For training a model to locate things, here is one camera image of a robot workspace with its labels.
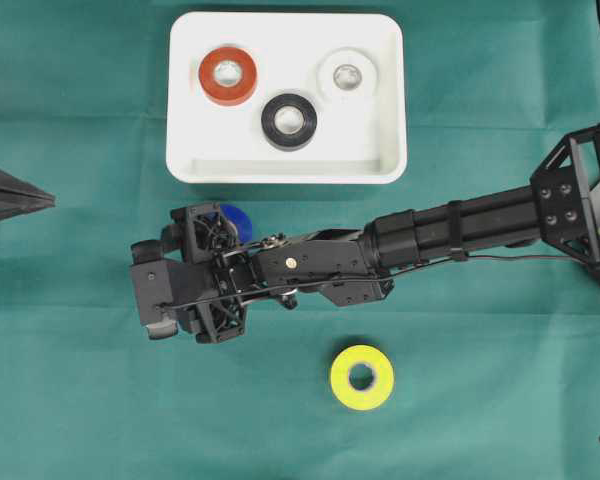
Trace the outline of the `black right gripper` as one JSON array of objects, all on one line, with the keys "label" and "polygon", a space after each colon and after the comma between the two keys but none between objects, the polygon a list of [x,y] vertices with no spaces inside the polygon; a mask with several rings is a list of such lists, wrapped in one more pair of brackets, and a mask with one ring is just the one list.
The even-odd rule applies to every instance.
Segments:
[{"label": "black right gripper", "polygon": [[191,332],[200,344],[216,344],[245,333],[247,308],[235,296],[231,265],[223,257],[244,245],[226,229],[218,203],[181,207],[170,212],[167,227],[170,251],[177,250],[193,267],[185,280],[186,306]]}]

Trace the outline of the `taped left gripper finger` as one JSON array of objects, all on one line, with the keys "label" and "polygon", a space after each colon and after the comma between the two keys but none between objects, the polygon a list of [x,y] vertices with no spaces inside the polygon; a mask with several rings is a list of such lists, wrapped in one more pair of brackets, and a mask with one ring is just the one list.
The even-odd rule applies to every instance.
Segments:
[{"label": "taped left gripper finger", "polygon": [[55,206],[55,198],[9,197],[0,200],[0,221]]},{"label": "taped left gripper finger", "polygon": [[50,205],[55,204],[54,195],[39,189],[31,183],[20,180],[1,169],[0,194],[42,200]]}]

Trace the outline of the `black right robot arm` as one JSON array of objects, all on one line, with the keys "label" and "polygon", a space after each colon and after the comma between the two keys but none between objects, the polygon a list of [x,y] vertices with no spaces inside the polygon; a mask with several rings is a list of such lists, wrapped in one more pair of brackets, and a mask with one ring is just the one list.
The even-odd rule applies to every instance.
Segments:
[{"label": "black right robot arm", "polygon": [[200,343],[241,335],[247,307],[257,301],[293,309],[300,292],[338,306],[380,301],[397,276],[488,259],[495,247],[543,242],[600,286],[600,124],[564,136],[525,187],[389,214],[361,230],[241,243],[212,210],[177,214],[165,236],[182,254],[182,287],[156,308]]}]

